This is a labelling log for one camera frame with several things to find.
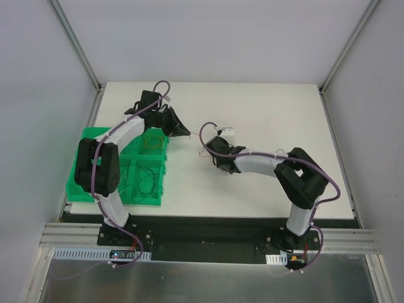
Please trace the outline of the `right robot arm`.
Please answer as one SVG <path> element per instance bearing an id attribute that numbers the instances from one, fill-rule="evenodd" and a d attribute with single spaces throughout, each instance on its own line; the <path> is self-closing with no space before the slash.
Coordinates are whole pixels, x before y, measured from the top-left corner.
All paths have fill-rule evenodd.
<path id="1" fill-rule="evenodd" d="M 245 146 L 232 146 L 221 136 L 207 144 L 214 165 L 229 174 L 256 173 L 277 179 L 292 203 L 286 226 L 272 238 L 276 248 L 291 253 L 306 243 L 315 202 L 323 195 L 329 181 L 313 169 L 314 160 L 301 148 L 294 148 L 288 157 L 295 162 L 279 158 L 254 155 Z"/>

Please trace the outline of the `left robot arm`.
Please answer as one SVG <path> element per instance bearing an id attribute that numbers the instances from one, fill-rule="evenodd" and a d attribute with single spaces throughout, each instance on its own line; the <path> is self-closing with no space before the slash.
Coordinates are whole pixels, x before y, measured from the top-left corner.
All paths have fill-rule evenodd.
<path id="1" fill-rule="evenodd" d="M 132 241 L 134 232 L 126 225 L 129 213 L 117 190 L 121 175 L 119 155 L 132 140 L 151 128 L 161 129 L 169 138 L 191 134 L 169 105 L 168 93 L 144 90 L 118 125 L 96 138 L 83 138 L 78 145 L 74 181 L 91 194 L 104 222 L 113 228 L 111 237 L 121 246 Z"/>

